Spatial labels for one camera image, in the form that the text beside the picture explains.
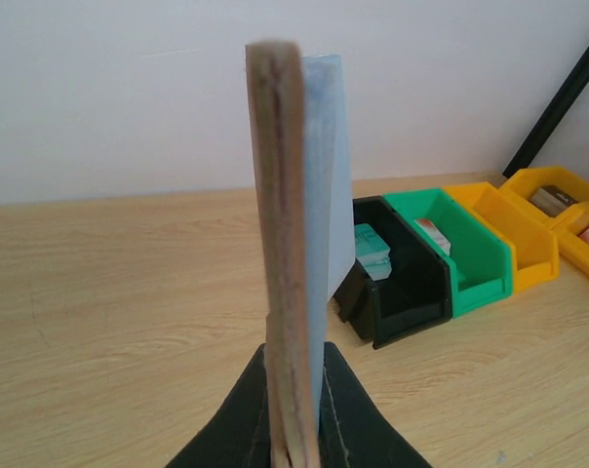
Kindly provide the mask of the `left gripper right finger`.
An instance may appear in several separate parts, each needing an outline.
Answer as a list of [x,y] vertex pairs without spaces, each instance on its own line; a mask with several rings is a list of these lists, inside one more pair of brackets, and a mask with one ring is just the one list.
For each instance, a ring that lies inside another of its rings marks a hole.
[[324,349],[320,450],[324,467],[430,466],[385,419],[337,346],[329,341]]

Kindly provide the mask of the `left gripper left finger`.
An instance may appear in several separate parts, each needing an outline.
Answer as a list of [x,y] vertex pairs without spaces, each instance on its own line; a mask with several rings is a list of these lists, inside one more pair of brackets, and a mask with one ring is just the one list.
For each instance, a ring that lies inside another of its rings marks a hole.
[[170,467],[269,467],[264,347],[259,346],[220,408],[168,463]]

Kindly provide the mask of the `teal card holders stack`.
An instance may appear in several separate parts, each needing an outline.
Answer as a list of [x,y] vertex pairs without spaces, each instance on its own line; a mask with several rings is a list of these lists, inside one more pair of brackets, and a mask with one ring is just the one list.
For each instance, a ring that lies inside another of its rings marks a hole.
[[366,223],[357,224],[354,232],[357,260],[374,281],[387,279],[392,270],[389,246]]

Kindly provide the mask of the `red white card holders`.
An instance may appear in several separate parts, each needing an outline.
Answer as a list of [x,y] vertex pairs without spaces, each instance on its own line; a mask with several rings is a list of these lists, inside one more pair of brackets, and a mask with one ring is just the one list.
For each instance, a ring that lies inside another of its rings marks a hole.
[[414,222],[446,255],[451,254],[451,241],[430,219],[417,218]]

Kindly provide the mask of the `yellow bin with red cards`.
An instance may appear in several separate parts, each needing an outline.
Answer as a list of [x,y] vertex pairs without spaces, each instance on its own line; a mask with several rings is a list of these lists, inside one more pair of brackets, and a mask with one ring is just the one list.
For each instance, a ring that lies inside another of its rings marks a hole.
[[568,207],[565,218],[553,227],[560,254],[589,277],[589,246],[578,235],[589,226],[589,202]]

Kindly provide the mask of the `black card stack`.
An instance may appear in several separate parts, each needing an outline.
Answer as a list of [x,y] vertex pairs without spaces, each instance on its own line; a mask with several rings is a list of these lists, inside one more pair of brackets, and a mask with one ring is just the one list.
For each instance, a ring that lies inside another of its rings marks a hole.
[[530,196],[529,201],[550,217],[562,214],[578,201],[556,185],[542,185]]

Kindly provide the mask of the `yellow bin with black cards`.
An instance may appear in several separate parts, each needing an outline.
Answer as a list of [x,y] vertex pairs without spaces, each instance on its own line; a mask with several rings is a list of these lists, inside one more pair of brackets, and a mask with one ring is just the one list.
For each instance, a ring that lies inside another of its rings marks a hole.
[[552,229],[567,213],[552,217],[530,202],[530,197],[544,185],[562,189],[577,202],[589,202],[589,181],[561,166],[518,170],[500,186],[499,191],[523,213]]

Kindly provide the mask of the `black storage bin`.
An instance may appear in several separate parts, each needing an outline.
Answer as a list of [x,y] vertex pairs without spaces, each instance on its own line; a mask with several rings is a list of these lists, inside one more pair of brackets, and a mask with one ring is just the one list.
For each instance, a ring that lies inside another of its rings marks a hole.
[[353,201],[354,222],[389,247],[391,271],[375,281],[356,261],[334,293],[338,317],[379,349],[452,317],[450,267],[380,196]]

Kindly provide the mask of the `green storage bin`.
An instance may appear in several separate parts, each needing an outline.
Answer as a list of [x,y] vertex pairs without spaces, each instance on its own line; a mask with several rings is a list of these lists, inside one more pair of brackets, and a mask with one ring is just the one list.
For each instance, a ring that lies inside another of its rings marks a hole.
[[[512,294],[510,248],[446,191],[429,188],[383,198],[449,266],[454,318]],[[417,225],[419,219],[431,221],[450,241],[448,253]]]

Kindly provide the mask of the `small yellow storage bin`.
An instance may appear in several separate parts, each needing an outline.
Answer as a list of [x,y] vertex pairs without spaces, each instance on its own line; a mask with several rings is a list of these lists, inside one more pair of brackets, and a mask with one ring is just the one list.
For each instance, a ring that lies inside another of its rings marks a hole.
[[489,182],[475,182],[443,189],[509,247],[514,293],[559,277],[555,235],[523,213],[498,188]]

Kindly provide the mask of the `right black frame post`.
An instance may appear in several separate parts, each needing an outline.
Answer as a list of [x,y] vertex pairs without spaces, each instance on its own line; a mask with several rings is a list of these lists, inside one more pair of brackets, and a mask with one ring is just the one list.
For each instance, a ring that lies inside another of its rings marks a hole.
[[589,84],[589,45],[507,164],[507,178],[526,169]]

